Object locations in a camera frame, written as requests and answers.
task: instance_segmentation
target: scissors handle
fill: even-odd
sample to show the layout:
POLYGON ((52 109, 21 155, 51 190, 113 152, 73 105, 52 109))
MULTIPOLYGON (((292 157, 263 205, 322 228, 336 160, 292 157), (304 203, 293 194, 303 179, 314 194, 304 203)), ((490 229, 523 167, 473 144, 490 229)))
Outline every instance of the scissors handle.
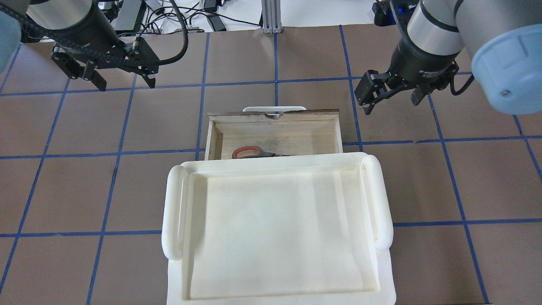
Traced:
POLYGON ((263 151, 258 146, 245 146, 237 148, 231 155, 232 159, 245 159, 245 158, 261 158, 261 157, 274 157, 274 152, 263 151))

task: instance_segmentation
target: white tray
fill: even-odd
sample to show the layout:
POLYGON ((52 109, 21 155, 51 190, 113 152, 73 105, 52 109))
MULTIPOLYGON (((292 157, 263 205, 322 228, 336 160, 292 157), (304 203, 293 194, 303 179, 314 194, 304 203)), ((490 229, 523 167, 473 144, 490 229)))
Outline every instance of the white tray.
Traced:
POLYGON ((167 303, 395 303, 382 170, 363 152, 185 162, 167 178, 167 303))

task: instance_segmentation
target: metal post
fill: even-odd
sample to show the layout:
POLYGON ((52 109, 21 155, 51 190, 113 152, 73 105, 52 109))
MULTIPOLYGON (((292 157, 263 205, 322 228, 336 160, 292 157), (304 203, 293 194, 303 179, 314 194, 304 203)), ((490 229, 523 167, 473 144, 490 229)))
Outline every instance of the metal post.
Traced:
POLYGON ((262 20, 264 33, 282 33, 280 0, 262 0, 262 20))

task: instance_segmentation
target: white handle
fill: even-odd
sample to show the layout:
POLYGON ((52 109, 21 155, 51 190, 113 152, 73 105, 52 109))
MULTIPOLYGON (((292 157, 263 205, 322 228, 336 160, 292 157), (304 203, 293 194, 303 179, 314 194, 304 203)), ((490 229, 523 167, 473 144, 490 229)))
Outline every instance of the white handle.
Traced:
POLYGON ((170 260, 179 260, 183 256, 184 223, 188 194, 188 171, 180 165, 171 169, 167 176, 164 222, 162 224, 162 250, 170 260))
POLYGON ((384 251, 390 248, 393 241, 393 222, 391 221, 390 205, 384 186, 382 168, 375 156, 367 155, 362 159, 362 168, 367 172, 371 202, 375 215, 376 236, 375 247, 384 251))
POLYGON ((253 106, 246 107, 243 109, 243 112, 247 111, 261 111, 261 112, 285 112, 285 111, 296 111, 296 110, 307 110, 303 106, 253 106))

